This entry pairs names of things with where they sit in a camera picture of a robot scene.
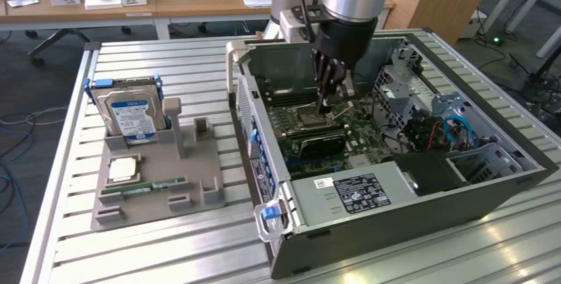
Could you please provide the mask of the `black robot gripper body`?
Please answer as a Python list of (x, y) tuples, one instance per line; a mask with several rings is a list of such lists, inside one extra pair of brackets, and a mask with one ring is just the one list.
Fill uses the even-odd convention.
[(324, 68), (330, 60), (355, 68), (371, 44), (379, 18), (367, 22), (332, 20), (319, 25), (314, 47), (316, 68)]

